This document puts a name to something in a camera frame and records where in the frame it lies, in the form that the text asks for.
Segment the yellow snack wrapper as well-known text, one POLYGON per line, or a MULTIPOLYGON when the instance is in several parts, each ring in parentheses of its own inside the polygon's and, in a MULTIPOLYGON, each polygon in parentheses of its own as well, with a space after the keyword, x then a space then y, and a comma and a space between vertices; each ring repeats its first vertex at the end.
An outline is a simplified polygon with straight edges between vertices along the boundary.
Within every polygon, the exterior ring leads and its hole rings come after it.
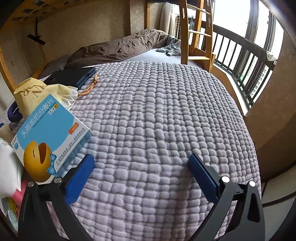
POLYGON ((11 197, 2 198, 1 211, 6 218, 8 217, 9 210, 13 212, 16 219, 19 218, 19 207, 17 203, 11 197))

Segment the blue medicine box duck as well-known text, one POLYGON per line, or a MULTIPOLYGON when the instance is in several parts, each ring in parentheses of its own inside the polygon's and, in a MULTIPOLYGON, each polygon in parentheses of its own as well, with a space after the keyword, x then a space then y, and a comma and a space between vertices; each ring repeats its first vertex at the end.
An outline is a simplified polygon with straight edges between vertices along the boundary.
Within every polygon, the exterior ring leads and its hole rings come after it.
POLYGON ((11 145, 38 184, 61 177, 91 130, 49 94, 18 129, 11 145))

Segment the lilac quilted blanket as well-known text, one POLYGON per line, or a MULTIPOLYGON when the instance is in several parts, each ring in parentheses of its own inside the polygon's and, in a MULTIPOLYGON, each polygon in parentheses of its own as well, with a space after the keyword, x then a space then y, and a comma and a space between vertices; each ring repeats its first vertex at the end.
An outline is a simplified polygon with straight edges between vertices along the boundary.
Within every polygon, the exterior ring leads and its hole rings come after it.
POLYGON ((205 70, 121 62, 95 67, 70 111, 91 137, 94 169, 70 205, 92 240, 189 240, 213 203, 188 168, 191 154, 237 184, 254 181, 253 141, 234 100, 205 70))

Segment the black flat box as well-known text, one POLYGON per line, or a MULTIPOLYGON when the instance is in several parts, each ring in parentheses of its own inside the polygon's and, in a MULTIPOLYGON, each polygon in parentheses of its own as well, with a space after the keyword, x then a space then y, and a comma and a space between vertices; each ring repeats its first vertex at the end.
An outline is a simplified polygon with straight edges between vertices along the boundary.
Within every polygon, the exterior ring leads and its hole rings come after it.
POLYGON ((44 83, 46 85, 62 84, 80 89, 95 73, 95 67, 60 70, 47 77, 44 83))

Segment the dark balcony railing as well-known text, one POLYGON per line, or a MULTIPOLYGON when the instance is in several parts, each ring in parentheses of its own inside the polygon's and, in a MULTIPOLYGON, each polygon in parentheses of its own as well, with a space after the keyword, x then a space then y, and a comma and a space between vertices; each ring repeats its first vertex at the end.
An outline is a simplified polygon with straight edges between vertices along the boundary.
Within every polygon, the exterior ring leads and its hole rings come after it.
POLYGON ((214 63, 233 78, 246 107, 250 109, 262 94, 274 70, 267 52, 225 28, 213 26, 214 63))

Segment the grey pillow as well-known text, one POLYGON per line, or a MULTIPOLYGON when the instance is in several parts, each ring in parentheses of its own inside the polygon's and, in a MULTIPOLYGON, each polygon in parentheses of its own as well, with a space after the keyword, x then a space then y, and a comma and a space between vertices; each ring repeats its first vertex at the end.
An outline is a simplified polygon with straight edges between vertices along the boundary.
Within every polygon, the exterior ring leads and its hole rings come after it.
POLYGON ((65 54, 61 56, 60 58, 51 61, 48 63, 45 67, 45 69, 42 71, 42 73, 39 75, 39 79, 47 77, 51 75, 52 73, 60 70, 64 70, 65 65, 67 64, 68 59, 70 58, 70 55, 65 54))

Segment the grey-green clothes on bed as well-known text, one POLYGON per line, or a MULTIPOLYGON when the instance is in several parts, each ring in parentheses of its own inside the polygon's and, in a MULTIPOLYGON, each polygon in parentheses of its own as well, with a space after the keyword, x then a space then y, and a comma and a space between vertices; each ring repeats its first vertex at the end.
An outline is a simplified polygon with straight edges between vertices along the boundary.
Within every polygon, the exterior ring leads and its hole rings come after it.
POLYGON ((181 40, 178 40, 177 42, 169 44, 165 47, 158 48, 156 51, 160 53, 165 53, 169 57, 181 55, 181 40))

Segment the brown rumpled duvet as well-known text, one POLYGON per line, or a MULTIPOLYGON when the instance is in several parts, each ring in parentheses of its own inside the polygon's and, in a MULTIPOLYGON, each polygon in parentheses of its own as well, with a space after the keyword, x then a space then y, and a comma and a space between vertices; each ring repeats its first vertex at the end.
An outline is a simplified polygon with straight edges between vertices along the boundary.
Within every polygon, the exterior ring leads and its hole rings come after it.
POLYGON ((68 58, 65 69, 120 62, 151 49, 174 44, 177 41, 178 39, 174 36, 162 30, 144 29, 120 39, 81 47, 68 58))

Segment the wooden bunk ladder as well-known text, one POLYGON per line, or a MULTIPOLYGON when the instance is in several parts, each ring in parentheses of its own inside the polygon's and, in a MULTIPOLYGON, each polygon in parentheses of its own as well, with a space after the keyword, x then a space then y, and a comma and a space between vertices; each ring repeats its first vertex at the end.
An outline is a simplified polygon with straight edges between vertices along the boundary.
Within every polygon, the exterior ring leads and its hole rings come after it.
POLYGON ((179 1, 181 24, 181 64, 195 61, 211 72, 215 55, 212 53, 213 17, 211 1, 196 1, 196 5, 186 0, 179 1), (189 29, 188 9, 196 11, 195 24, 189 29))

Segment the wooden bunk bed frame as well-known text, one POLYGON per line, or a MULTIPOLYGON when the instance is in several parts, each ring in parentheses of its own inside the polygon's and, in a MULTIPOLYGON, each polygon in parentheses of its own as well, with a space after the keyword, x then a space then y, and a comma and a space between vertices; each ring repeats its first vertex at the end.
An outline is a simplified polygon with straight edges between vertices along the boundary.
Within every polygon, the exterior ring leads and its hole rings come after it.
POLYGON ((147 26, 147 1, 1 1, 1 74, 10 91, 80 47, 147 26), (38 35, 45 45, 27 38, 38 35))

